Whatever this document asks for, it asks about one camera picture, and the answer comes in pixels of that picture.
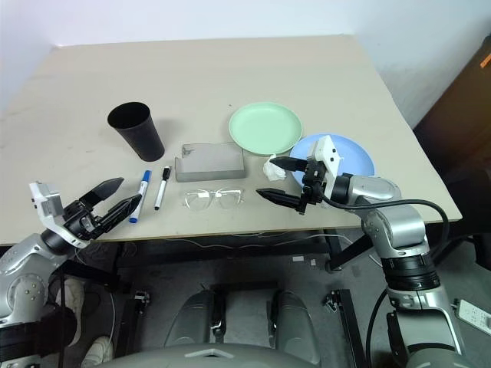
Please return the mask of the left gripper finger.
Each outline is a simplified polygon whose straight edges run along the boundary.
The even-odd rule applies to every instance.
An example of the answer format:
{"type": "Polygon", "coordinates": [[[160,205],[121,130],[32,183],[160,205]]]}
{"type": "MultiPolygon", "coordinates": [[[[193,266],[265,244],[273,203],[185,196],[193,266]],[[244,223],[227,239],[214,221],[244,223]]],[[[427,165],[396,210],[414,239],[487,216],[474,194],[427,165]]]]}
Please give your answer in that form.
{"type": "Polygon", "coordinates": [[[136,194],[118,202],[108,213],[97,221],[96,233],[108,233],[138,207],[142,199],[141,194],[136,194]]]}
{"type": "Polygon", "coordinates": [[[117,177],[113,179],[104,180],[99,185],[95,186],[93,189],[89,190],[79,201],[84,205],[97,205],[103,202],[110,196],[112,196],[120,187],[124,179],[122,177],[117,177]]]}

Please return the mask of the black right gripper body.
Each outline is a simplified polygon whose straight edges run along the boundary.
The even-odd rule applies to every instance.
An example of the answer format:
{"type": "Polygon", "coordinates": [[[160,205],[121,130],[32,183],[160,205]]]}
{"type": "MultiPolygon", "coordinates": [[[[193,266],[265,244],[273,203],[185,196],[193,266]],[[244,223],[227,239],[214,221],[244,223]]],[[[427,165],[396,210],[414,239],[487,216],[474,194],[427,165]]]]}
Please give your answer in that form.
{"type": "Polygon", "coordinates": [[[307,204],[317,205],[323,202],[325,196],[325,174],[327,168],[322,161],[314,158],[307,159],[305,174],[302,178],[303,188],[298,204],[298,212],[305,214],[307,204]]]}

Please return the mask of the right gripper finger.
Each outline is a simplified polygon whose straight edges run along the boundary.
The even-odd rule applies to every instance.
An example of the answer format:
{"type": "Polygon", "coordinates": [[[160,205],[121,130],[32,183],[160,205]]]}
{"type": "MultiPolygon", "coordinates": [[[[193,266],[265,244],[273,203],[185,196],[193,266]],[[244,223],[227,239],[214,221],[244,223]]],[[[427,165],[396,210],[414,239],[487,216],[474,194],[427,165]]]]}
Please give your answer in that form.
{"type": "Polygon", "coordinates": [[[287,194],[285,191],[273,188],[257,189],[256,192],[264,199],[283,207],[303,211],[301,198],[299,196],[287,194]]]}
{"type": "Polygon", "coordinates": [[[308,165],[308,161],[305,159],[298,159],[289,156],[275,157],[273,159],[270,159],[270,163],[285,171],[290,172],[304,172],[308,165]]]}

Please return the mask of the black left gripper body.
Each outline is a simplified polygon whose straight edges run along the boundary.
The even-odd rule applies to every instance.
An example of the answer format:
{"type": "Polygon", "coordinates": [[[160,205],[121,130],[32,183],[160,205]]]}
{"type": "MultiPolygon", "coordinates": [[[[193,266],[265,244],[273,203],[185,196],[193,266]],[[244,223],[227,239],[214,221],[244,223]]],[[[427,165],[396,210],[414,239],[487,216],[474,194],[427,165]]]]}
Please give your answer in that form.
{"type": "Polygon", "coordinates": [[[75,200],[64,207],[63,226],[75,237],[90,241],[99,238],[103,232],[99,217],[94,216],[92,211],[99,203],[94,199],[75,200]]]}

